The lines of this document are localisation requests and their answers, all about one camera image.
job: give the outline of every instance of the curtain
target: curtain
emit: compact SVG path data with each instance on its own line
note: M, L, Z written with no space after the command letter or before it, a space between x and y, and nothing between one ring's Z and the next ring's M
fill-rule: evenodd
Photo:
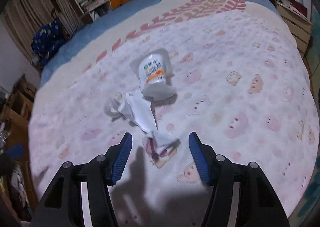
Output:
M9 0L1 15L13 42L31 62L32 38L42 25L49 23L53 5L50 0Z
M72 35L80 27L80 20L70 6L69 0L56 0L56 2L61 9L59 19L69 35Z

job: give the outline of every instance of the metal screw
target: metal screw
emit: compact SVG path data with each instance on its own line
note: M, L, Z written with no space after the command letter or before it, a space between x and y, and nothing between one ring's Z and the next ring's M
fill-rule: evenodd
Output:
M64 162L63 165L62 165L64 168L69 168L71 166L71 162L67 161L67 162Z
M222 156L222 155L216 155L216 160L221 162L221 161L224 160L224 156Z
M256 162L250 162L250 166L252 168L258 168L259 165Z
M103 161L103 160L105 160L106 159L106 157L104 156L104 155L99 155L98 157L97 157L97 161L99 161L99 162L101 162L101 161Z

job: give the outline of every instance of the white blanket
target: white blanket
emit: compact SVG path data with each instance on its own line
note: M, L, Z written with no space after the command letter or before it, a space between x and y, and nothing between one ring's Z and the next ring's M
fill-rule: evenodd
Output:
M210 192L188 148L195 131L233 162L258 162L289 216L313 171L319 120L294 39L276 14L269 15L233 10L162 26L99 59L41 113L33 113L31 170L35 177L48 169L38 194L64 161L86 163L130 132L127 166L110 188L119 225L199 226ZM181 141L161 169L143 151L138 127L103 112L108 97L138 88L132 58L158 48L171 55L178 94L156 105L155 119L160 131Z

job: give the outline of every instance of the drawer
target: drawer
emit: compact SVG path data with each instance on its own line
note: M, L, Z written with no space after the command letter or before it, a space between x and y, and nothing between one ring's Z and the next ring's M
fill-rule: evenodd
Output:
M118 8L119 6L129 2L131 0L111 0L109 3L110 3L110 7L112 9L115 9L115 8Z
M300 52L302 52L304 54L305 51L307 50L308 44L303 42L301 39L297 38L295 35L293 35L293 36L296 39L298 50L300 50Z
M299 28L295 24L291 23L286 18L283 18L284 22L288 25L290 32L295 35L297 38L301 39L303 42L308 44L310 35L305 32L303 29Z
M304 29L307 33L311 34L312 24L300 17L298 14L295 14L293 11L288 10L280 5L277 5L277 11L282 17L286 18L300 28Z

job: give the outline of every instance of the blue bed sheet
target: blue bed sheet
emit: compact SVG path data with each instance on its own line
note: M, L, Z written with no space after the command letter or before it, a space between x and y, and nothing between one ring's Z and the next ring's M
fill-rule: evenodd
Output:
M50 79L52 74L63 64L69 62L83 49L90 41L96 39L108 29L134 15L138 11L155 5L162 0L134 0L126 3L118 9L100 17L92 24L89 24L75 33L74 37L64 44L56 55L47 63L41 74L41 87ZM268 0L243 0L258 3L278 14L276 8Z

